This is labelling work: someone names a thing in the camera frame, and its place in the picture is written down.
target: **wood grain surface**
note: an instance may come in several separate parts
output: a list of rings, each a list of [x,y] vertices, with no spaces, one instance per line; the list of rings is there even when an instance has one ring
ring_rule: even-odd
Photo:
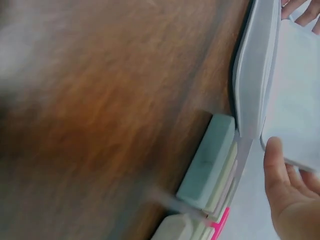
[[[146,240],[212,113],[249,0],[0,0],[0,239]]]

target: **light blue sticky note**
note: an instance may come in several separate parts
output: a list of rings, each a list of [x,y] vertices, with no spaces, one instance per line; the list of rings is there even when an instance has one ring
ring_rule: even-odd
[[[205,208],[223,169],[235,136],[235,119],[215,114],[203,136],[176,196],[186,203]]]

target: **white surface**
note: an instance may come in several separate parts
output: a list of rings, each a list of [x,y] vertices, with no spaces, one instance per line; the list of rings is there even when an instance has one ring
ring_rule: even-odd
[[[281,22],[278,54],[261,141],[280,137],[286,161],[320,171],[320,38]]]
[[[279,0],[255,0],[233,68],[240,137],[261,135],[273,78],[281,21]]]
[[[263,158],[260,142],[253,141],[219,240],[279,240],[265,194]]]

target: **hand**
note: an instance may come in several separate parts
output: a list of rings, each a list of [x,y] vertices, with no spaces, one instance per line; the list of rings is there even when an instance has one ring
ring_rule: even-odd
[[[320,239],[320,180],[285,164],[279,138],[269,139],[264,155],[265,192],[282,240]]]
[[[287,19],[297,8],[299,8],[307,0],[281,0],[282,8],[281,18]],[[295,21],[301,26],[306,26],[312,20],[316,19],[320,14],[320,0],[312,0],[306,11]],[[320,34],[320,20],[317,21],[312,31]]]

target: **pink sticky note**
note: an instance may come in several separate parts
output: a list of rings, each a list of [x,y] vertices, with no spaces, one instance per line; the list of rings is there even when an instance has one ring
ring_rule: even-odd
[[[221,233],[222,229],[224,229],[224,226],[227,222],[229,212],[230,212],[230,208],[226,207],[224,210],[224,213],[222,215],[221,221],[219,223],[214,222],[211,224],[211,227],[214,228],[214,230],[215,230],[211,240],[217,240],[218,237],[220,236],[220,233]]]

